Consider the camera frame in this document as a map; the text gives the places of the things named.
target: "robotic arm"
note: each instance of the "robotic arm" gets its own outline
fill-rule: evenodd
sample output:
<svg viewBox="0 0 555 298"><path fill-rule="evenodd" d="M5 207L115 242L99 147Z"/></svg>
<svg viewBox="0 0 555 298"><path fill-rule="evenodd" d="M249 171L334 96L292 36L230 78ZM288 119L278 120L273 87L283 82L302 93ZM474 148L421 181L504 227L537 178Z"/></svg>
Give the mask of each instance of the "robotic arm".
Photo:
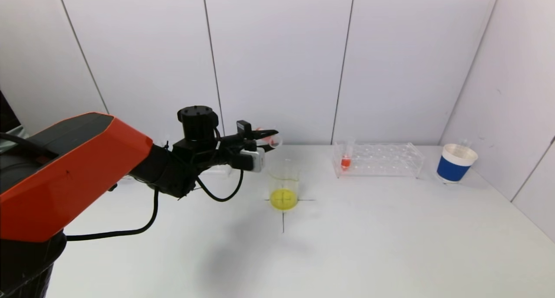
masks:
<svg viewBox="0 0 555 298"><path fill-rule="evenodd" d="M89 113L63 120L23 140L0 156L0 297L43 297L55 259L67 241L63 228L124 175L155 193L184 197L198 175L215 165L259 172L264 154L256 140L276 130L253 131L237 122L237 134L220 136L218 116L206 106L178 112L185 138L168 147L114 116Z"/></svg>

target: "black cable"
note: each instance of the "black cable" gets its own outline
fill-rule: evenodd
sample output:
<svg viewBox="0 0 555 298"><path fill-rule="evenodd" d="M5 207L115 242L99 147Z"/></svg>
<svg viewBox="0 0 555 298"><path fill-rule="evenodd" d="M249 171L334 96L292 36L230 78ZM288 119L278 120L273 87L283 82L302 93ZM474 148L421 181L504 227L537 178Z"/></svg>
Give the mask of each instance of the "black cable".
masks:
<svg viewBox="0 0 555 298"><path fill-rule="evenodd" d="M104 233L95 233L95 234L86 234L86 235L68 235L66 236L68 241L88 241L91 239L105 239L107 237L116 237L116 236L127 236L127 235L135 235L140 234L149 229L151 225L154 223L156 219L156 215L158 214L158 187L154 188L154 210L152 211L152 217L150 221L148 221L147 225L141 227L140 229L130 229L128 231L113 231L113 232L104 232Z"/></svg>
<svg viewBox="0 0 555 298"><path fill-rule="evenodd" d="M237 192L239 191L239 188L241 187L242 175L243 175L243 171L241 170L241 176L239 177L239 183L237 184L237 187L235 188L233 193L226 198L215 197L214 194L210 193L210 191L206 188L206 185L204 185L204 183L200 181L200 178L198 176L196 177L196 181L200 185L200 187L202 187L202 189L208 194L208 196L210 196L210 198L214 199L215 201L219 201L223 203L224 201L228 201L232 199L235 196L235 194L237 194Z"/></svg>
<svg viewBox="0 0 555 298"><path fill-rule="evenodd" d="M43 155L45 157L48 157L50 159L56 158L58 156L57 154L47 150L46 148L44 148L44 147L42 147L38 144L35 144L35 143L25 139L25 138L20 138L19 136L15 136L15 135L7 134L7 133L4 133L4 132L0 132L0 138L3 139L3 140L7 140L7 141L14 142L16 144L19 144L22 147L25 147L30 151L34 151L35 153L41 154L41 155Z"/></svg>
<svg viewBox="0 0 555 298"><path fill-rule="evenodd" d="M212 153L212 157L210 158L210 162L212 162L212 160L214 160L214 158L216 158L216 154L218 153L218 144L220 143L220 140L222 139L222 137L220 136L220 132L218 131L218 128L214 128L214 132L216 132L216 148L214 148L214 152Z"/></svg>

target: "white wall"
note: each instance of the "white wall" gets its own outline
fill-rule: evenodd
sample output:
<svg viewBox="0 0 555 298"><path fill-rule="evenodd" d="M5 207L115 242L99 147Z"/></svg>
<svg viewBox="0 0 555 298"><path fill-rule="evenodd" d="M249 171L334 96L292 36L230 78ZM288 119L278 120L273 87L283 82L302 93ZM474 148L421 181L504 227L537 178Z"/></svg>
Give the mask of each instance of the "white wall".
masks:
<svg viewBox="0 0 555 298"><path fill-rule="evenodd" d="M106 112L60 0L0 0L0 90L30 134Z"/></svg>
<svg viewBox="0 0 555 298"><path fill-rule="evenodd" d="M497 0L442 144L512 199L555 135L555 0Z"/></svg>
<svg viewBox="0 0 555 298"><path fill-rule="evenodd" d="M438 144L495 0L354 0L334 139Z"/></svg>
<svg viewBox="0 0 555 298"><path fill-rule="evenodd" d="M206 0L226 133L331 141L352 0Z"/></svg>
<svg viewBox="0 0 555 298"><path fill-rule="evenodd" d="M551 145L513 203L555 242L555 146Z"/></svg>
<svg viewBox="0 0 555 298"><path fill-rule="evenodd" d="M111 114L156 143L183 138L177 111L218 93L203 0L64 0Z"/></svg>

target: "orange liquid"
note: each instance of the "orange liquid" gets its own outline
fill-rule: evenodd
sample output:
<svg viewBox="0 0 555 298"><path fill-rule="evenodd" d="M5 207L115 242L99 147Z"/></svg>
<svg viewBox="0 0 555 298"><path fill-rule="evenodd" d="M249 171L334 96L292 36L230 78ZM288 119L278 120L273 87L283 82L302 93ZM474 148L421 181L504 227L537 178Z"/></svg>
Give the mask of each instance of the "orange liquid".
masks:
<svg viewBox="0 0 555 298"><path fill-rule="evenodd" d="M351 158L343 156L341 158L341 168L343 170L347 170L351 166Z"/></svg>

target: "glass beaker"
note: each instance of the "glass beaker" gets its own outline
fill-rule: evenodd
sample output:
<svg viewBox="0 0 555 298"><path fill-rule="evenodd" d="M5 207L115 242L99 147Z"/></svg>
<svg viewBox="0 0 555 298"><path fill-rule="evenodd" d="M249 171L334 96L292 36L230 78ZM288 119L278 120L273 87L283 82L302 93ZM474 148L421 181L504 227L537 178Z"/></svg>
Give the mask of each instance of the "glass beaker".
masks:
<svg viewBox="0 0 555 298"><path fill-rule="evenodd" d="M275 209L289 210L297 205L300 169L293 160L274 162L268 169L270 203Z"/></svg>

